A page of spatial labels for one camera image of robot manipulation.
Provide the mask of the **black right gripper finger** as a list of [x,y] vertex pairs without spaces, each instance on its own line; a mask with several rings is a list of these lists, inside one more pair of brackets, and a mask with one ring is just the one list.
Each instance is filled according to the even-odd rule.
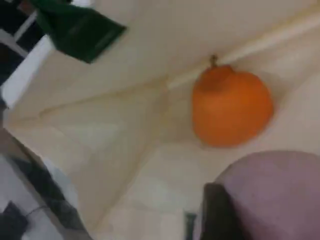
[[205,184],[201,207],[201,240],[247,238],[232,199],[221,184]]

